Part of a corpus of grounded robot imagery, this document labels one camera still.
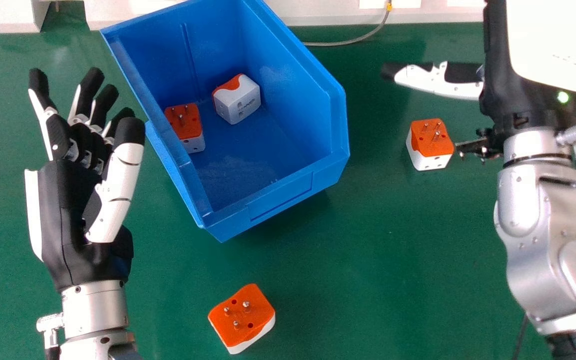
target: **green indicator light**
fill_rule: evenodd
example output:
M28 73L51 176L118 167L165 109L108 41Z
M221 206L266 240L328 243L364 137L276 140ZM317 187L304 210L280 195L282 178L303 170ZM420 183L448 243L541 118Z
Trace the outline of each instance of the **green indicator light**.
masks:
M567 102L570 100L570 95L565 91L559 91L557 94L557 99L560 103L567 104Z

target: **green tabletop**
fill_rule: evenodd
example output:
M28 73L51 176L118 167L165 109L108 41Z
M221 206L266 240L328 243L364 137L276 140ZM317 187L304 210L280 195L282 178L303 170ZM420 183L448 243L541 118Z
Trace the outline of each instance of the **green tabletop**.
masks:
M333 41L370 27L295 29ZM370 41L314 48L347 92L352 155L340 182L226 243L197 228L146 143L124 224L135 260L126 287L131 330L146 359L229 359L210 309L248 283L274 305L274 329L237 358L509 359L523 313L505 280L505 248L492 220L500 161L452 159L417 172L405 139L413 120L442 118L453 141L491 125L478 103L386 83L386 61L481 62L481 23L389 25ZM23 169L46 160L27 99L27 72L50 78L70 107L91 66L105 71L144 119L80 3L53 10L41 34L0 35L0 359L41 359L37 317L61 304L28 240ZM522 359L548 359L529 328Z

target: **blue bin wall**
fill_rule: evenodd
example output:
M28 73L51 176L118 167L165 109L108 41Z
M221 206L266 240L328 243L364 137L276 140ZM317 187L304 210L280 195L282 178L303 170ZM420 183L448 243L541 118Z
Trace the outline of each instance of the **blue bin wall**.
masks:
M190 0L102 30L150 121L146 133L197 224L219 241L337 182L345 94L260 0ZM262 106L237 125L212 91L238 73ZM163 109L198 103L206 150L188 155Z

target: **gray cable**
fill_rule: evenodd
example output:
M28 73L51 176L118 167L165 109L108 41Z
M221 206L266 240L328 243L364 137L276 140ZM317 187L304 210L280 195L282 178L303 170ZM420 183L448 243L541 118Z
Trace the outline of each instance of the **gray cable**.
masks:
M305 46L331 47L331 46L350 45L350 44L358 43L360 41L364 41L365 39L368 39L368 38L372 37L372 35L379 32L379 30L381 30L386 25L386 21L388 21L388 16L390 16L391 9L392 9L392 0L388 0L388 2L386 2L386 15L383 16L383 20L381 20L381 23L379 24L379 26L377 26L371 32L368 32L367 34L365 34L363 36L359 36L358 38L347 39L345 41L335 41L335 42L305 42L303 44Z

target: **robotic hand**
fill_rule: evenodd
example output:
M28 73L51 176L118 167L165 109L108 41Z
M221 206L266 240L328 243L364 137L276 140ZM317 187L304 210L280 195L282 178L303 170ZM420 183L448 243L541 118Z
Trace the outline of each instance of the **robotic hand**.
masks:
M494 126L457 151L503 157L494 225L510 290L557 360L576 360L576 0L486 0L486 63L387 63L382 75L478 100Z
M133 258L125 218L141 165L144 125L122 109L107 125L118 91L91 68L75 92L68 120L30 70L28 94L50 160L25 171L30 244L61 293L62 312L41 317L47 360L139 359L128 327L124 285ZM63 328L66 342L59 345Z

